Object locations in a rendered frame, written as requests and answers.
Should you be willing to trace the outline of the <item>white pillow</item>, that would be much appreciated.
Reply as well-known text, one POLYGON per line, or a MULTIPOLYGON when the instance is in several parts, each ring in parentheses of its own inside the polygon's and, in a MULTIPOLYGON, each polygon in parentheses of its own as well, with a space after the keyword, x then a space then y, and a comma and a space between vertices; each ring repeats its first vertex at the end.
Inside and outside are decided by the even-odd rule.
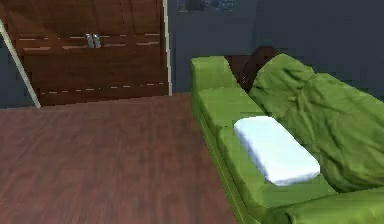
POLYGON ((234 132, 254 165, 275 186, 316 178, 318 161, 273 117, 256 116, 235 122, 234 132))

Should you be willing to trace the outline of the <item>brown wooden door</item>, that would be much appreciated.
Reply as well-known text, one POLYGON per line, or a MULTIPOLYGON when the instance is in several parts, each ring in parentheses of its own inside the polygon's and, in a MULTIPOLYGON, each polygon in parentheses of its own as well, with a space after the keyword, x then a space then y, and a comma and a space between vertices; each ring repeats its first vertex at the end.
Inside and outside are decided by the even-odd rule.
POLYGON ((0 0, 1 31, 38 106, 169 93, 162 0, 0 0), (89 48, 86 34, 98 34, 89 48))

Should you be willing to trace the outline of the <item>green sofa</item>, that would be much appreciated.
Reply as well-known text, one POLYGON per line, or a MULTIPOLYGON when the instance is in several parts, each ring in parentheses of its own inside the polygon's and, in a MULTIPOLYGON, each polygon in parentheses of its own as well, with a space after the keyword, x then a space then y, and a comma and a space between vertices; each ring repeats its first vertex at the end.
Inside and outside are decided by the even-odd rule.
POLYGON ((279 54, 246 93, 222 56, 191 61, 198 121, 237 224, 384 224, 384 102, 279 54), (319 163, 290 186, 268 182, 241 145, 242 118, 277 120, 319 163))

